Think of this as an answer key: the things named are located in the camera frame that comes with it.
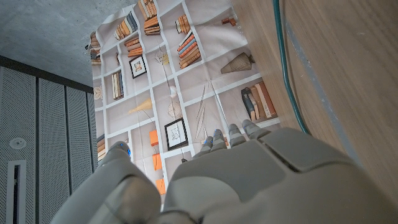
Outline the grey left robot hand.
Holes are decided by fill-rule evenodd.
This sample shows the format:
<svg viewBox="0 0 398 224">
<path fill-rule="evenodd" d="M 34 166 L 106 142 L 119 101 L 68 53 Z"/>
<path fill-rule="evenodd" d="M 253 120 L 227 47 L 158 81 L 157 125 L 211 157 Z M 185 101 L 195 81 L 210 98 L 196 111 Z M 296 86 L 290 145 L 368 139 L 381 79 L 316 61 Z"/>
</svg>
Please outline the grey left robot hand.
<svg viewBox="0 0 398 224">
<path fill-rule="evenodd" d="M 355 163 L 292 128 L 244 120 L 216 130 L 175 170 L 166 195 L 117 142 L 54 223 L 396 223 L 397 205 Z"/>
</svg>

